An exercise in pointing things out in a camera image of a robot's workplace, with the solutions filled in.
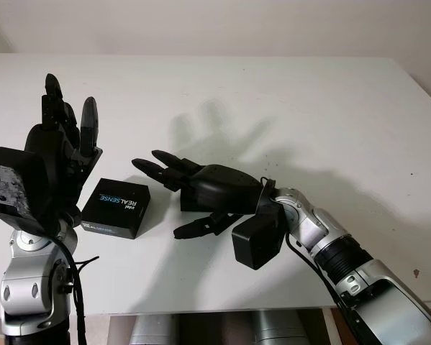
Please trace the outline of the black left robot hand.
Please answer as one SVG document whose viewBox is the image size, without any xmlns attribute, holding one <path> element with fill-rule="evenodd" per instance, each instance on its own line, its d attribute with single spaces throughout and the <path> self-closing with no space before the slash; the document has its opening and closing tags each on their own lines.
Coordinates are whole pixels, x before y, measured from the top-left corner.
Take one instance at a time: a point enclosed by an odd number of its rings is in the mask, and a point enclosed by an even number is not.
<svg viewBox="0 0 431 345">
<path fill-rule="evenodd" d="M 38 154 L 45 163 L 49 187 L 46 216 L 63 219 L 72 227 L 80 225 L 77 203 L 102 154 L 97 146 L 98 134 L 95 98 L 90 96 L 84 101 L 81 124 L 77 125 L 73 108 L 63 100 L 58 79 L 48 73 L 42 95 L 42 120 L 30 130 L 24 148 Z"/>
</svg>

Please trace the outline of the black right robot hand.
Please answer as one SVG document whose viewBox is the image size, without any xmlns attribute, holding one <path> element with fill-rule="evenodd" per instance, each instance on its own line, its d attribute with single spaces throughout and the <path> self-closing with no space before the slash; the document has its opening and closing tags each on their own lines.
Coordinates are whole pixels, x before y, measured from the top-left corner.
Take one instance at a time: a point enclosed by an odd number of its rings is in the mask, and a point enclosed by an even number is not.
<svg viewBox="0 0 431 345">
<path fill-rule="evenodd" d="M 218 236 L 242 216 L 255 213 L 263 185 L 249 174 L 224 165 L 200 165 L 162 150 L 152 155 L 165 165 L 141 158 L 132 164 L 164 188 L 178 191 L 181 211 L 209 213 L 174 229 L 175 239 Z"/>
</svg>

